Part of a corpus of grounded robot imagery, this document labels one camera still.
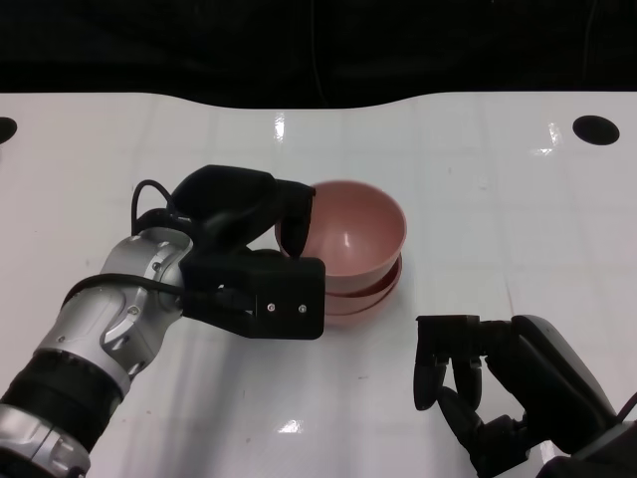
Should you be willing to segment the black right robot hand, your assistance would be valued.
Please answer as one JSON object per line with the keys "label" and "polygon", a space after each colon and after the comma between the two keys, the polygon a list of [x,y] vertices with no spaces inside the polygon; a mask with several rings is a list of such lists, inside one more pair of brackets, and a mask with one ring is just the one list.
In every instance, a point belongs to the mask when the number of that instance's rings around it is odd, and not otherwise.
{"label": "black right robot hand", "polygon": [[[478,476],[516,467],[546,440],[573,454],[617,424],[601,385],[549,321],[450,315],[416,322],[415,406],[440,407]],[[483,365],[523,407],[522,419],[480,418]]]}

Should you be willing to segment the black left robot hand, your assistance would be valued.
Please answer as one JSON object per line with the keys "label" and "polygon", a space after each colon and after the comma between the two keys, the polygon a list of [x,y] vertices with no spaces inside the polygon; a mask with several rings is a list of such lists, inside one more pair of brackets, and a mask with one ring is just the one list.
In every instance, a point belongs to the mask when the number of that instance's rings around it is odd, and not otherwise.
{"label": "black left robot hand", "polygon": [[192,221],[196,247],[208,253],[233,253],[280,226],[284,250],[303,253],[316,190],[254,169],[206,165],[173,191],[176,211]]}

